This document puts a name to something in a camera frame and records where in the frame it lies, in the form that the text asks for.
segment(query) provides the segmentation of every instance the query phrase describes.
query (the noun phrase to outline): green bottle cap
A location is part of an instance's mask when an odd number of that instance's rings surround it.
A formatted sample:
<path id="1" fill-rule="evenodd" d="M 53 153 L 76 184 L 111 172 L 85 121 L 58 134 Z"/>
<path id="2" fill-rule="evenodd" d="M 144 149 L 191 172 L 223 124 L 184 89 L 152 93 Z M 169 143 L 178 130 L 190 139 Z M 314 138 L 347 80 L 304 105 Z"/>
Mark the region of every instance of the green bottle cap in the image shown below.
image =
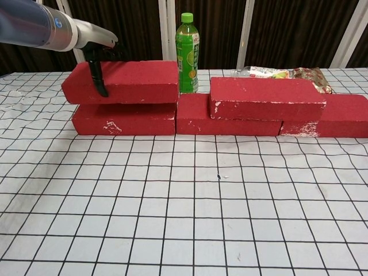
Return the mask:
<path id="1" fill-rule="evenodd" d="M 182 13 L 182 22 L 183 23 L 192 23 L 193 22 L 193 13 Z"/>

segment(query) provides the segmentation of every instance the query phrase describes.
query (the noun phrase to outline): table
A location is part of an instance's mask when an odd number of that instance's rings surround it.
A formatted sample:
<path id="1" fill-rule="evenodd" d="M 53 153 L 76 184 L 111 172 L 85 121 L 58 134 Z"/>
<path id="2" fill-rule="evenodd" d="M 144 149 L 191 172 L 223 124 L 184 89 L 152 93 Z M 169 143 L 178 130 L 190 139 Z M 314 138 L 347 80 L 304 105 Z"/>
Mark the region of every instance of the table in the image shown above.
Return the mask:
<path id="1" fill-rule="evenodd" d="M 368 139 L 78 136 L 68 74 L 0 79 L 0 275 L 368 275 Z"/>

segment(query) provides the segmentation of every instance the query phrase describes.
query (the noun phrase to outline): red brick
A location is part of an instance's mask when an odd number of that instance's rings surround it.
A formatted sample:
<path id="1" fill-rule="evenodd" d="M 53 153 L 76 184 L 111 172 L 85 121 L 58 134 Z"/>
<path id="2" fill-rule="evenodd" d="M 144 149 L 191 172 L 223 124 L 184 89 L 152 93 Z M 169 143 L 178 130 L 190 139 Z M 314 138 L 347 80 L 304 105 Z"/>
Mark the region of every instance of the red brick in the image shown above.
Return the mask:
<path id="1" fill-rule="evenodd" d="M 280 127 L 280 121 L 211 119 L 207 94 L 184 94 L 179 98 L 178 134 L 276 136 Z"/>
<path id="2" fill-rule="evenodd" d="M 174 135 L 176 104 L 81 105 L 72 122 L 80 135 Z"/>
<path id="3" fill-rule="evenodd" d="M 362 95 L 324 95 L 319 121 L 285 121 L 281 135 L 303 137 L 368 137 L 368 100 Z"/>
<path id="4" fill-rule="evenodd" d="M 305 79 L 212 78 L 211 118 L 318 120 L 325 100 Z"/>
<path id="5" fill-rule="evenodd" d="M 86 62 L 62 84 L 71 104 L 166 104 L 178 101 L 178 66 L 170 61 L 101 63 L 108 97 L 98 94 Z"/>

